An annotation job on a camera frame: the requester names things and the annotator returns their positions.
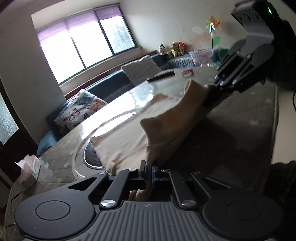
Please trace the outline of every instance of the metal screw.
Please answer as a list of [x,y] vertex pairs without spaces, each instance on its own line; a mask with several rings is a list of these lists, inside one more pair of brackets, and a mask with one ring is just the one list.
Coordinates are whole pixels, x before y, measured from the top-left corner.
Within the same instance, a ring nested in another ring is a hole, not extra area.
[[116,202],[114,200],[110,200],[110,199],[107,199],[107,200],[104,200],[101,202],[101,205],[104,207],[113,207],[115,204],[116,204]]
[[181,203],[184,207],[193,207],[196,205],[196,202],[193,201],[193,200],[184,200],[182,203]]

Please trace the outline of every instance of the black cable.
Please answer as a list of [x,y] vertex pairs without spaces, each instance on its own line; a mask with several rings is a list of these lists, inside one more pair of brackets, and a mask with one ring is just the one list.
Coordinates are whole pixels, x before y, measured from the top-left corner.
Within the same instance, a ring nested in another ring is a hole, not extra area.
[[296,89],[295,89],[295,91],[294,91],[294,93],[293,93],[293,97],[292,97],[292,101],[293,101],[294,110],[295,110],[295,112],[296,112],[296,106],[295,106],[295,95],[296,95]]

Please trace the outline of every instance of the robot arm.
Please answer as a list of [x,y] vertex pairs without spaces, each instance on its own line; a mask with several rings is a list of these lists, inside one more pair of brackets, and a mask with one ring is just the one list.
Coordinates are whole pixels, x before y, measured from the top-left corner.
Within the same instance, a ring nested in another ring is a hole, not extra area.
[[200,173],[182,176],[157,166],[153,188],[169,191],[171,200],[127,201],[146,180],[145,161],[117,176],[98,173],[26,199],[15,222],[23,241],[272,241],[281,223],[280,207],[267,197]]
[[287,21],[281,20],[266,0],[237,3],[232,16],[247,31],[217,68],[216,87],[204,106],[213,106],[224,93],[244,92],[265,80],[280,87],[295,88],[296,36]]

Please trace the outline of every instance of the table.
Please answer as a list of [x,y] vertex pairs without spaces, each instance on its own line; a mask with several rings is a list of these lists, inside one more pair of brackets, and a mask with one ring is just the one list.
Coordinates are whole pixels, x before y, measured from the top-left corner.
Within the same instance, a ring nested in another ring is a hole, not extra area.
[[[200,84],[213,81],[214,67],[195,67],[193,77]],[[4,241],[21,238],[14,225],[14,211],[24,199],[73,182],[79,175],[74,159],[79,145],[104,122],[135,108],[144,107],[157,93],[181,97],[187,79],[176,76],[148,84],[144,82],[82,122],[47,150],[41,159],[37,182],[25,192],[16,181],[6,210]],[[271,163],[277,124],[276,88],[256,84],[242,94],[234,93],[208,114],[188,135],[165,167],[180,172],[200,171],[231,184],[261,192]]]

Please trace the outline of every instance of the plush toy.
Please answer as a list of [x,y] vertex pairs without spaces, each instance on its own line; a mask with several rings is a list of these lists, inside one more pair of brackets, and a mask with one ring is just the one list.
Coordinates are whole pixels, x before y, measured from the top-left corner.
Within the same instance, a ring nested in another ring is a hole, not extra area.
[[179,52],[179,49],[178,49],[178,44],[176,42],[174,42],[172,44],[172,47],[170,49],[170,55],[172,57],[178,57],[178,52]]
[[184,42],[179,42],[179,52],[180,52],[180,55],[185,54]]
[[168,58],[169,50],[162,43],[159,45],[158,51],[163,56],[164,59]]

